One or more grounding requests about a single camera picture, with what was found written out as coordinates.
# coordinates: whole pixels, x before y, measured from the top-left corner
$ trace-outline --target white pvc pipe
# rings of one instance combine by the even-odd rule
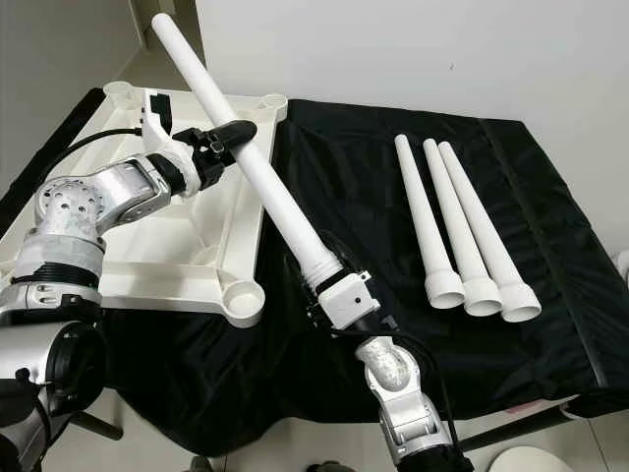
[[[160,13],[152,27],[177,69],[195,93],[213,124],[224,125],[239,117],[171,18]],[[245,177],[256,189],[262,205],[300,264],[311,288],[340,270],[341,264],[321,242],[302,210],[254,143],[234,152]]]
[[[420,172],[417,169],[406,136],[398,135],[395,137],[395,148],[397,149],[406,196],[409,200],[413,224],[426,269],[426,291],[430,304],[441,309],[461,305],[464,300],[463,283],[459,274],[452,269],[445,252]]]
[[[540,301],[533,289],[522,280],[452,146],[441,143],[439,150],[487,269],[500,287],[502,317],[511,323],[536,317],[542,311]]]
[[[487,275],[479,247],[474,241],[472,230],[450,182],[448,171],[443,165],[436,142],[425,140],[424,152],[456,266],[463,279],[465,311],[473,317],[486,317],[498,313],[502,309],[500,292],[495,282]]]

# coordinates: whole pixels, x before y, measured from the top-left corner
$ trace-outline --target pipe socket end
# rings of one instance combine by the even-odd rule
[[[473,278],[463,284],[465,311],[473,317],[488,317],[502,310],[498,286],[488,277]]]
[[[500,288],[502,318],[509,323],[532,320],[542,312],[540,300],[526,283],[516,283]]]
[[[426,277],[430,305],[439,310],[458,307],[465,300],[461,277],[454,270],[442,270]]]

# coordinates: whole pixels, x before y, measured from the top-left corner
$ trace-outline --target white wall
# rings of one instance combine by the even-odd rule
[[[0,195],[139,48],[127,0],[0,0]]]
[[[523,120],[606,248],[629,247],[627,0],[197,4],[224,91]]]

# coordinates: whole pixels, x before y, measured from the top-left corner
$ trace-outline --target tiled floor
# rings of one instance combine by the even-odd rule
[[[200,35],[194,15],[177,19],[185,36],[202,57]],[[187,89],[184,81],[153,34],[148,36],[149,53],[141,52],[122,74],[136,86]],[[104,419],[119,417],[125,429],[120,442],[102,439],[70,427],[51,449],[45,462],[47,472],[174,472],[186,469],[191,454],[160,435],[112,391],[105,391],[91,411]],[[473,421],[458,422],[462,438],[512,421],[518,415],[499,413]],[[468,456],[477,471],[487,471],[491,461],[514,445],[541,447],[564,460],[576,472],[629,471],[629,412],[578,421],[550,428],[515,440],[472,451]],[[361,472],[395,470],[378,425],[321,425],[287,419],[273,426],[254,444],[227,457],[229,472],[299,472],[309,463],[336,459]],[[224,461],[215,461],[223,471]]]

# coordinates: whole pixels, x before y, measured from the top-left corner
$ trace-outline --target white plastic tray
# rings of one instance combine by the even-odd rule
[[[159,90],[171,99],[173,130],[213,127],[191,92]],[[282,95],[228,96],[241,118],[256,122],[255,141],[272,155],[275,125],[286,117]],[[116,108],[107,98],[78,139],[101,130],[136,127],[140,108]],[[142,152],[142,139],[116,136],[68,156],[51,176],[85,175],[110,162]],[[218,184],[103,236],[107,251],[99,291],[103,307],[221,313],[238,327],[254,325],[264,292],[254,282],[262,206],[238,166]],[[23,208],[0,240],[0,287],[7,284],[27,231],[34,226],[33,203]]]

